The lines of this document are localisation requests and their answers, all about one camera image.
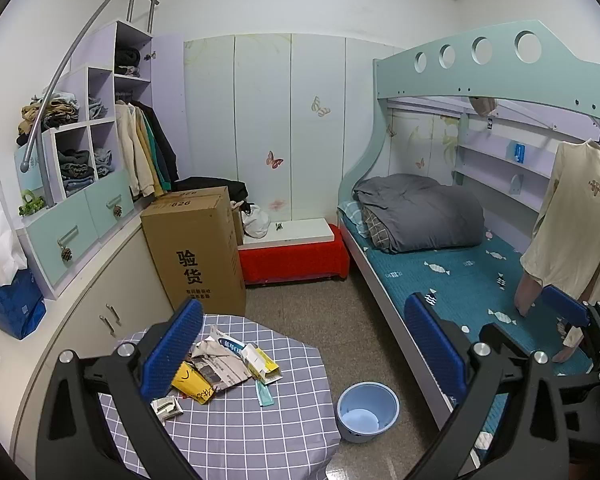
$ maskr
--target red cloth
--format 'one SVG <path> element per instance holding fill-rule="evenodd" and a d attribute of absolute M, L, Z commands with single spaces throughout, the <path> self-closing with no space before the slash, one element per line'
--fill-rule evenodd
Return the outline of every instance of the red cloth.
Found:
<path fill-rule="evenodd" d="M 349 253 L 336 226 L 333 242 L 288 245 L 238 251 L 244 282 L 298 282 L 329 276 L 346 278 Z"/>

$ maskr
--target circular hole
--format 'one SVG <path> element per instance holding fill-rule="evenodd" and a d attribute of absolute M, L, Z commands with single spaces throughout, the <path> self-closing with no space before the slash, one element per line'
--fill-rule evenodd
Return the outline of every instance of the circular hole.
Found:
<path fill-rule="evenodd" d="M 416 54 L 416 62 L 414 66 L 416 67 L 416 72 L 424 72 L 424 69 L 427 67 L 427 56 L 424 52 L 419 52 Z"/>
<path fill-rule="evenodd" d="M 491 41 L 487 40 L 484 36 L 475 38 L 474 44 L 471 46 L 471 55 L 477 64 L 484 65 L 488 63 L 493 55 Z"/>
<path fill-rule="evenodd" d="M 542 54 L 542 45 L 538 37 L 529 30 L 523 30 L 516 36 L 516 54 L 525 63 L 535 63 Z"/>
<path fill-rule="evenodd" d="M 456 51 L 451 45 L 445 45 L 440 49 L 440 65 L 442 68 L 451 68 L 456 60 Z"/>

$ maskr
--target gray grid tablecloth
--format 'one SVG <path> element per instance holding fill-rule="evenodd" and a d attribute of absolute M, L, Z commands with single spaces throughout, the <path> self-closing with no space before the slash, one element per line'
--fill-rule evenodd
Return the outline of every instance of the gray grid tablecloth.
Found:
<path fill-rule="evenodd" d="M 239 316 L 205 315 L 196 342 L 212 325 L 256 343 L 280 365 L 283 378 L 269 385 L 276 402 L 260 407 L 254 379 L 215 394 L 204 406 L 179 399 L 184 413 L 165 423 L 176 446 L 205 480 L 325 480 L 340 433 L 318 350 Z M 124 341 L 138 342 L 145 332 Z M 101 395 L 100 403 L 126 467 L 148 476 L 111 396 Z"/>

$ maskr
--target gray comforter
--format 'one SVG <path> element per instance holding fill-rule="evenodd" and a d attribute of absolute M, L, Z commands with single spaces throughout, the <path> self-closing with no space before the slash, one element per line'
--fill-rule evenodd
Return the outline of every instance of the gray comforter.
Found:
<path fill-rule="evenodd" d="M 364 180 L 353 191 L 384 224 L 392 253 L 482 242 L 482 207 L 464 187 L 398 173 Z"/>

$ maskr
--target mint green bed frame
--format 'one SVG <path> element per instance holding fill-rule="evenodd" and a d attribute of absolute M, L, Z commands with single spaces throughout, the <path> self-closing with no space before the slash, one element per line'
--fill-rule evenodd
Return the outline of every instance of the mint green bed frame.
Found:
<path fill-rule="evenodd" d="M 535 34 L 542 54 L 534 63 L 518 55 L 518 40 Z M 489 62 L 474 60 L 481 38 L 491 42 Z M 456 59 L 442 65 L 442 50 L 450 45 Z M 424 53 L 426 68 L 416 70 L 416 57 Z M 388 125 L 387 99 L 421 96 L 480 96 L 532 102 L 572 110 L 600 119 L 600 64 L 582 61 L 541 22 L 513 22 L 477 28 L 449 38 L 374 60 L 374 126 L 362 158 L 345 174 L 338 202 L 351 200 L 353 187 L 380 155 Z"/>

